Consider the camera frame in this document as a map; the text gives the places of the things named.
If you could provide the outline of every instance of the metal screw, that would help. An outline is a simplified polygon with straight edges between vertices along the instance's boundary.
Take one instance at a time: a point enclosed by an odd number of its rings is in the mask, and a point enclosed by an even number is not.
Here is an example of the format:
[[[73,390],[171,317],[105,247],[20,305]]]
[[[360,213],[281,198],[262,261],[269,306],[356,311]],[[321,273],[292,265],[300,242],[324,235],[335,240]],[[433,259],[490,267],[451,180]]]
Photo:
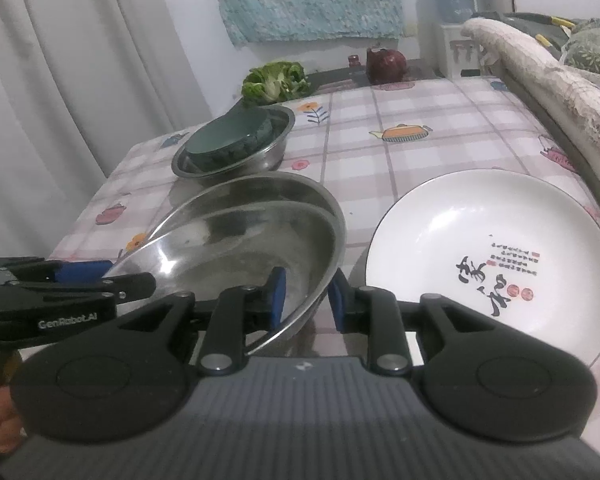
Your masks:
[[[379,367],[391,372],[403,370],[409,365],[407,358],[398,354],[384,354],[376,361]]]
[[[225,354],[207,354],[200,359],[200,364],[207,370],[226,370],[231,363],[233,361]]]

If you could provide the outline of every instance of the green leafy vegetable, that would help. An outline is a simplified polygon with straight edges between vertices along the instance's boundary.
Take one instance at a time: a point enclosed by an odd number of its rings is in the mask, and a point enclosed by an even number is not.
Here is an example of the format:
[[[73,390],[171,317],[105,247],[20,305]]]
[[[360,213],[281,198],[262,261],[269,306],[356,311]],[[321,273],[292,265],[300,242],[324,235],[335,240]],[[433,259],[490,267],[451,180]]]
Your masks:
[[[270,105],[310,94],[304,69],[298,62],[275,61],[252,68],[242,83],[246,105]]]

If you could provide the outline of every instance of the curtain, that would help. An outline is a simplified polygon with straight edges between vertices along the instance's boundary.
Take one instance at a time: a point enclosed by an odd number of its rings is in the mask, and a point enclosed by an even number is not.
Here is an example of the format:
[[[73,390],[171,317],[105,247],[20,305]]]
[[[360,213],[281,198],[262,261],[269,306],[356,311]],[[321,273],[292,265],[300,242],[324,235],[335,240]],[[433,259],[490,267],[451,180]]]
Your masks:
[[[210,118],[163,0],[0,0],[0,256],[47,256],[134,144]]]

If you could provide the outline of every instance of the plaid tablecloth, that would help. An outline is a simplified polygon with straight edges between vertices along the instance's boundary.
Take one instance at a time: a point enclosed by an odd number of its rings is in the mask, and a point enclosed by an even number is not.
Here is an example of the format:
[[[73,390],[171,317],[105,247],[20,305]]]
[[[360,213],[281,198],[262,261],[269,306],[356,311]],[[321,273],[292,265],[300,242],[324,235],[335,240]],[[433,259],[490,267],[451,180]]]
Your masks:
[[[531,174],[573,196],[600,225],[600,210],[567,157],[498,80],[386,85],[286,106],[295,111],[296,126],[280,171],[320,182],[340,203],[347,223],[343,270],[355,285],[363,283],[365,251],[384,213],[409,190],[445,173],[501,168]],[[52,257],[115,261],[173,207],[199,192],[198,184],[176,179],[170,167],[178,145],[198,128],[133,147]],[[388,142],[392,137],[402,142]],[[407,141],[410,137],[418,140]],[[364,337],[336,332],[326,302],[298,345],[305,355],[365,352]],[[600,357],[592,370],[598,402],[584,439],[600,452]]]

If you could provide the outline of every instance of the white ceramic plate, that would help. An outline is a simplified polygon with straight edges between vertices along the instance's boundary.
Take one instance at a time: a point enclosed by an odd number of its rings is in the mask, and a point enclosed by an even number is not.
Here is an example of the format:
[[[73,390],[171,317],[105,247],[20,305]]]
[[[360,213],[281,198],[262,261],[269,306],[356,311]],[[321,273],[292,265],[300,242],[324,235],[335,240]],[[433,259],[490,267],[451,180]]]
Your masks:
[[[531,176],[470,170],[413,189],[376,229],[366,284],[442,294],[589,365],[600,354],[600,228]]]

